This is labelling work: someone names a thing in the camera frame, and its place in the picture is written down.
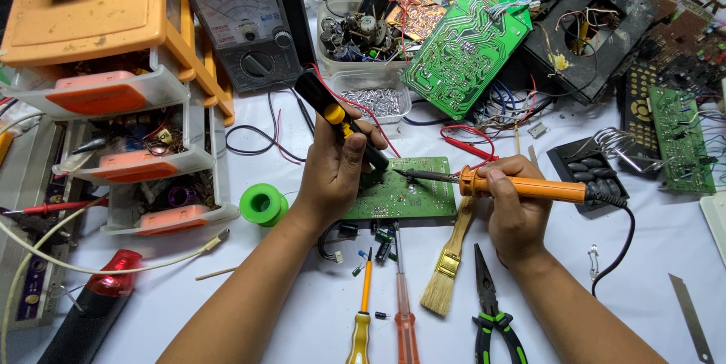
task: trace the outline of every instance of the red probe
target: red probe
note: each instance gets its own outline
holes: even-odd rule
[[[10,214],[47,214],[49,212],[53,211],[63,211],[67,209],[80,209],[88,204],[92,203],[94,200],[91,201],[78,201],[75,203],[52,203],[47,204],[43,203],[42,205],[38,206],[26,206],[22,211],[9,211],[4,212],[3,215],[10,215]],[[99,201],[97,206],[108,206],[108,198],[104,198],[103,200]]]

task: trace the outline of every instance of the screwdriver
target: screwdriver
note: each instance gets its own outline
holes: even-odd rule
[[[398,257],[399,271],[396,273],[396,286],[399,295],[399,312],[394,320],[399,328],[399,364],[419,364],[418,347],[416,347],[416,332],[414,323],[416,317],[411,313],[408,303],[408,286],[404,273],[403,258],[401,257],[401,231],[399,221],[394,222],[396,227],[396,256]]]
[[[446,183],[454,183],[459,185],[461,195],[471,197],[481,197],[483,192],[489,191],[489,185],[486,178],[476,174],[476,170],[472,170],[469,166],[459,175],[444,174],[436,172],[422,172],[419,170],[408,169],[394,171],[406,177],[421,178],[423,180],[444,181]],[[522,197],[545,198],[549,200],[565,201],[569,203],[583,203],[586,200],[596,200],[598,193],[587,190],[585,184],[566,183],[563,181],[538,180],[534,178],[524,177],[507,177],[509,178],[517,192]]]
[[[74,203],[42,203],[38,206],[26,206],[24,209],[20,211],[7,211],[4,212],[3,215],[10,215],[10,214],[47,214],[52,211],[64,211],[67,209],[80,209],[88,204],[92,203],[93,201],[78,201]],[[104,198],[103,200],[99,201],[97,206],[108,206],[108,198]]]
[[[363,301],[361,309],[356,314],[355,327],[351,336],[351,352],[348,354],[346,364],[370,364],[368,361],[368,325],[370,324],[370,313],[368,313],[368,293],[370,291],[370,273],[373,270],[373,262],[370,257],[373,254],[373,247],[368,250],[368,261],[365,263],[365,279],[363,280]]]

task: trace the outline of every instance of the metal pins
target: metal pins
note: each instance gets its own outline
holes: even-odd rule
[[[395,89],[346,90],[340,92],[339,95],[367,107],[376,117],[401,114],[398,92]],[[368,118],[368,114],[364,112],[363,118]]]

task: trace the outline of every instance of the green solder spool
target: green solder spool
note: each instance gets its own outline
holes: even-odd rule
[[[240,213],[261,227],[274,227],[287,212],[287,198],[270,184],[255,184],[240,198]]]

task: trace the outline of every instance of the multimeter dial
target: multimeter dial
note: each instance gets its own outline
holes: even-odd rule
[[[284,25],[277,0],[196,0],[216,46],[249,44]]]

